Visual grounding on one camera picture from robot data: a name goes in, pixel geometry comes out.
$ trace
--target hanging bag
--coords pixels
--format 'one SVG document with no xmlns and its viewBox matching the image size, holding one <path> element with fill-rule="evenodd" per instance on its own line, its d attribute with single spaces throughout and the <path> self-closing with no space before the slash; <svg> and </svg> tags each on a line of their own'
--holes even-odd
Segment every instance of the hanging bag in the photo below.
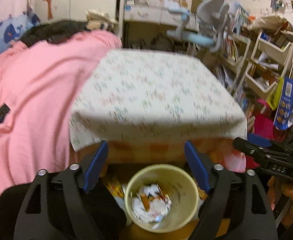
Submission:
<svg viewBox="0 0 293 240">
<path fill-rule="evenodd" d="M 284 78 L 279 77 L 278 86 L 276 90 L 274 90 L 269 97 L 267 98 L 267 103 L 270 106 L 270 108 L 275 111 L 278 106 L 281 99 L 282 94 L 282 88 L 283 88 Z"/>
<path fill-rule="evenodd" d="M 273 124 L 277 130 L 286 130 L 293 125 L 293 59 L 290 75 L 284 78 Z"/>
</svg>

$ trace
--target white tablecloth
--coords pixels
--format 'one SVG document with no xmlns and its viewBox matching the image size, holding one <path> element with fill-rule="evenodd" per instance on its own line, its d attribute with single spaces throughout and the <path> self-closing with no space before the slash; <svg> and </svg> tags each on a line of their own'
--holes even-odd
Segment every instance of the white tablecloth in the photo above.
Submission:
<svg viewBox="0 0 293 240">
<path fill-rule="evenodd" d="M 173 143 L 246 134 L 244 113 L 200 60 L 155 51 L 109 52 L 70 119 L 75 151 L 101 140 Z"/>
</svg>

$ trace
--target pillow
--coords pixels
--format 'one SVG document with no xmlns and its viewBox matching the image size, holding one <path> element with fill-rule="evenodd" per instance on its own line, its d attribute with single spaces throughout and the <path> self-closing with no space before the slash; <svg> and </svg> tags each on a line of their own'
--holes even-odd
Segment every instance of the pillow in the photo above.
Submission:
<svg viewBox="0 0 293 240">
<path fill-rule="evenodd" d="M 0 0 L 0 53 L 10 47 L 13 40 L 39 24 L 33 12 L 33 0 Z"/>
</svg>

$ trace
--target blue gripper pad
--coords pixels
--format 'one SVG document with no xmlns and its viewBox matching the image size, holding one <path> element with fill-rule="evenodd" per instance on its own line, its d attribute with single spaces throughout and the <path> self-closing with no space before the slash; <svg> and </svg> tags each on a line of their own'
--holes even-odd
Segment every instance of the blue gripper pad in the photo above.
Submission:
<svg viewBox="0 0 293 240">
<path fill-rule="evenodd" d="M 184 145 L 184 155 L 200 189 L 208 194 L 211 189 L 209 174 L 213 168 L 210 158 L 203 153 L 199 153 L 189 141 Z"/>
<path fill-rule="evenodd" d="M 108 150 L 109 147 L 107 142 L 102 142 L 100 148 L 97 150 L 97 153 L 94 155 L 92 162 L 86 170 L 83 176 L 83 190 L 86 194 L 93 190 L 96 183 L 98 182 L 101 170 L 107 159 Z"/>
<path fill-rule="evenodd" d="M 269 148 L 272 146 L 272 143 L 269 139 L 263 138 L 254 133 L 248 134 L 248 142 L 263 148 Z"/>
</svg>

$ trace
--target yellow bag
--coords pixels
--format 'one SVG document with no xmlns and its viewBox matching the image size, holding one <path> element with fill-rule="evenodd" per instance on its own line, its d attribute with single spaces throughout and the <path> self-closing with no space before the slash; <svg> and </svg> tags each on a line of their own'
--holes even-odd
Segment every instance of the yellow bag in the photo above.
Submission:
<svg viewBox="0 0 293 240">
<path fill-rule="evenodd" d="M 282 93 L 283 82 L 284 82 L 284 78 L 279 77 L 279 83 L 276 90 L 274 90 L 266 100 L 266 102 L 269 104 L 269 106 L 271 107 L 273 111 L 278 108 L 279 101 L 281 98 L 281 93 Z"/>
</svg>

